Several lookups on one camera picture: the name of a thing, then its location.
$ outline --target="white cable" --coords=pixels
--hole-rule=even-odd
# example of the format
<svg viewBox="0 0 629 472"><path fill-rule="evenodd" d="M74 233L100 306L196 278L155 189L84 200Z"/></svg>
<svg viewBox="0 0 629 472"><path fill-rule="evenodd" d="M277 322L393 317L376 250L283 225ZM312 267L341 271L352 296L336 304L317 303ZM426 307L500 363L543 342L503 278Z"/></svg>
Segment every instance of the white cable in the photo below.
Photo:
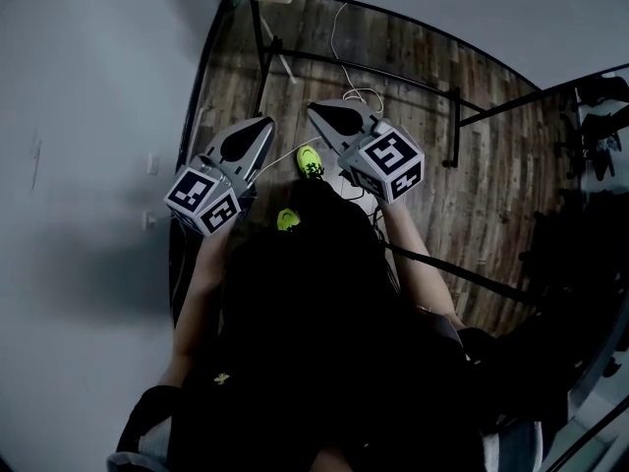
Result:
<svg viewBox="0 0 629 472"><path fill-rule="evenodd" d="M332 53L334 54L334 57L336 59L340 59L338 57L338 54L336 53L336 49L334 49L334 34L336 32L336 20L338 19L338 15L341 14L341 11L343 9L345 9L346 5L347 4L341 5L341 8L336 13L336 16L334 16L334 24L332 26L332 34L330 35L330 48L332 49ZM380 97L380 95L372 88L356 88L356 86L354 86L354 84L352 83L352 80L350 79L350 75L347 73L347 69L343 65L341 65L341 68L343 69L343 72L345 72L345 77L347 78L347 82L352 87L345 94L343 94L343 99L359 99L362 103L367 105L367 102L361 96L360 91L368 90L368 91L372 92L373 94L375 94L377 96L377 99L380 102L380 109L376 110L376 113L381 114L384 111L384 102L382 101L382 98Z"/></svg>
<svg viewBox="0 0 629 472"><path fill-rule="evenodd" d="M253 185L253 183L259 178L259 176L264 173L264 171L266 171L268 168L270 168L273 164L277 164L279 161L281 161L284 157L288 157L290 154L292 154L295 150L299 150L300 147L303 147L306 144L309 144L310 142L314 142L315 140L320 140L321 137L315 137L315 138L311 138L309 139L307 142L303 142L302 144L299 144L298 147L293 148L290 152L285 153L284 155L282 155L279 159L274 160L273 162L271 162L270 164L264 166L262 168L262 170L260 170L257 175L256 178L254 178L254 180L251 181L251 184Z"/></svg>

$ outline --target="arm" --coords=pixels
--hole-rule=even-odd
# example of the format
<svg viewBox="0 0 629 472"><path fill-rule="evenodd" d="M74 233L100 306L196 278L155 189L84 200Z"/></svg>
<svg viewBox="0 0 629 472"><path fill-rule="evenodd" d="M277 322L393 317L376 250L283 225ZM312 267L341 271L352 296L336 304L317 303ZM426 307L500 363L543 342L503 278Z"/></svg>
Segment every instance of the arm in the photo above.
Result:
<svg viewBox="0 0 629 472"><path fill-rule="evenodd" d="M159 384L181 386L195 361L205 351L207 339L216 330L210 330L211 309L220 296L223 280L225 249L235 218L218 232L203 239L186 300L177 321L173 337L173 353Z"/></svg>
<svg viewBox="0 0 629 472"><path fill-rule="evenodd" d="M389 243L429 256L429 251L406 205L398 201L393 205L380 207ZM456 316L452 297L438 269L395 254L393 260L402 291L411 302L432 313L447 317L457 330L465 327Z"/></svg>

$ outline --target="floor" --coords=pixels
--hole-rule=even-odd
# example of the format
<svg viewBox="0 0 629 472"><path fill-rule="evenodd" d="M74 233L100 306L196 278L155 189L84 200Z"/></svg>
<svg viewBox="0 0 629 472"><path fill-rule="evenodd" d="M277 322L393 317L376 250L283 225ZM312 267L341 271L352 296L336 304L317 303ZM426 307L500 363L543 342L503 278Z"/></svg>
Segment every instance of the floor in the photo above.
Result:
<svg viewBox="0 0 629 472"><path fill-rule="evenodd" d="M294 0L287 6L262 4L261 14L269 28L283 38L285 47L331 55L330 34L340 5ZM484 108L532 90L482 54L436 32L374 11L352 6L343 9L334 45L344 59L442 90L460 87L465 99ZM349 89L339 67L292 58L286 61L296 82L291 81L281 61L274 59L261 105L262 113L277 124L267 163L316 137L305 111L310 101L340 98ZM426 154L425 181L405 196L405 202L431 254L526 288L518 255L530 245L533 212L558 209L558 189L573 185L565 179L567 160L553 153L553 142L563 131L557 100L532 103L463 128L459 168L446 169L441 162L452 145L452 110L446 99L381 77L349 73L355 86L370 87L382 96L384 115L403 125ZM203 81L199 131L191 151L203 151L218 129L253 116L257 83L252 18L245 1L225 17L215 42ZM367 93L366 97L378 109L375 96ZM462 117L474 113L464 109ZM311 145L321 154L325 178L335 190L344 198L359 196L361 190L338 176L331 150L321 140ZM247 233L273 225L296 178L292 158L260 176L259 198ZM367 213L375 207L370 195L357 203ZM449 274L444 277L466 325L501 335L533 311L465 280Z"/></svg>

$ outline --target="sneaker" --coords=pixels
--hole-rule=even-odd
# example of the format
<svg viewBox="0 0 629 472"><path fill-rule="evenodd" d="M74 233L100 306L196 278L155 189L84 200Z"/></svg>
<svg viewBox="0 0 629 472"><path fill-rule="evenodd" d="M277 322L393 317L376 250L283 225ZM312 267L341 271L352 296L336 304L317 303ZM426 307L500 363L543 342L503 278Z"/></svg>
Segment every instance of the sneaker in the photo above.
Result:
<svg viewBox="0 0 629 472"><path fill-rule="evenodd" d="M282 209L277 214L277 229L280 231L292 231L301 221L299 215L291 209Z"/></svg>
<svg viewBox="0 0 629 472"><path fill-rule="evenodd" d="M323 178L321 158L311 146L303 146L297 150L297 165L306 178Z"/></svg>

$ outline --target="wire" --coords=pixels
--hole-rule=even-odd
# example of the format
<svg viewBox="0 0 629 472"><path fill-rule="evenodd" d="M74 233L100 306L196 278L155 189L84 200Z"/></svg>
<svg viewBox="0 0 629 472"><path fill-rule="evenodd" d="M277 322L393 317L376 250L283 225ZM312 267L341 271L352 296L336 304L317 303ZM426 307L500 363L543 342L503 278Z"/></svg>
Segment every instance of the wire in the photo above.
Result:
<svg viewBox="0 0 629 472"><path fill-rule="evenodd" d="M372 214L372 228L375 231L375 234L377 235L377 239L379 240L379 242L384 243L384 233L377 226L377 223L383 217L383 215L377 216L379 211L380 211L380 206L378 205L375 207L375 210L373 211L373 214Z"/></svg>
<svg viewBox="0 0 629 472"><path fill-rule="evenodd" d="M347 5L346 3L341 5L341 8L336 13L336 16L334 16L334 25L332 26L332 35L330 36L330 48L332 49L332 53L334 54L334 57L336 59L341 59L338 57L338 54L336 53L336 49L334 48L334 34L336 33L336 20L338 19L338 15L341 14L341 11L345 9L346 5ZM384 102L382 101L382 98L380 97L380 95L372 88L356 88L356 86L354 86L354 83L352 83L352 80L350 79L350 75L347 73L347 69L343 65L341 65L341 68L343 69L343 72L345 72L345 77L347 78L347 82L352 87L345 94L343 94L343 99L359 99L362 103L367 105L367 102L361 96L361 91L370 91L377 96L377 99L380 102L380 109L376 110L375 113L381 114L384 111Z"/></svg>
<svg viewBox="0 0 629 472"><path fill-rule="evenodd" d="M275 159L273 162L271 162L270 164L264 166L262 168L262 170L260 170L257 175L256 178L254 178L254 180L251 181L251 184L249 187L251 187L254 182L259 178L259 176L264 173L264 171L266 171L268 168L270 168L273 164L277 164L279 161L281 161L284 157L288 157L290 154L292 154L294 151L299 150L300 147L303 147L305 144L309 144L310 142L314 142L315 140L320 140L321 137L315 137L315 138L311 138L309 139L307 142L303 142L302 144L299 144L297 147L293 148L290 152L285 153L284 155L282 155L279 159Z"/></svg>
<svg viewBox="0 0 629 472"><path fill-rule="evenodd" d="M484 276L480 276L475 272L463 269L462 267L459 267L452 263L447 263L446 261L442 261L440 259L436 259L430 256L425 256L423 254L416 254L415 252L411 252L410 250L405 250L396 245L386 243L383 240L380 241L380 244L383 245L384 248L388 248L394 254L406 257L407 259L411 259L412 261L418 261L420 263L428 264L429 266L433 266L437 269L449 272L450 274L454 274L455 276L458 276L460 278L467 279L472 283L480 285L487 290L491 290L496 294L500 294L504 297L508 297L509 299L513 299L514 301L530 304L532 306L539 306L541 304L540 298L534 295L524 292L523 290L510 287L509 285L505 285L504 283L499 283Z"/></svg>
<svg viewBox="0 0 629 472"><path fill-rule="evenodd" d="M347 201L355 201L355 200L359 200L360 198L362 198L365 195L365 189L363 189L363 193L360 194L359 196L357 196L356 198L343 198L344 200Z"/></svg>

